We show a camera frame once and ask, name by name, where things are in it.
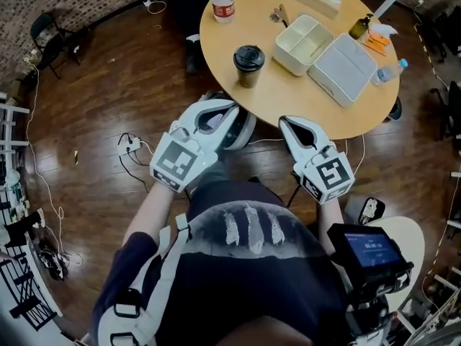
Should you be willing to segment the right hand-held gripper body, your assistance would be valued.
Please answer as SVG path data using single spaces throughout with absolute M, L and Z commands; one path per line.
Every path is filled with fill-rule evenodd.
M 279 119 L 287 148 L 295 164 L 293 172 L 314 200 L 323 205 L 346 194 L 354 184 L 352 168 L 322 127 L 298 116 Z

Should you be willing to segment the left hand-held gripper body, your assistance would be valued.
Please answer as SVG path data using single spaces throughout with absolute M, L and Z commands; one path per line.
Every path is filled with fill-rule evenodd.
M 217 160 L 217 150 L 239 113 L 229 99 L 190 105 L 165 132 L 149 164 L 151 176 L 182 192 Z

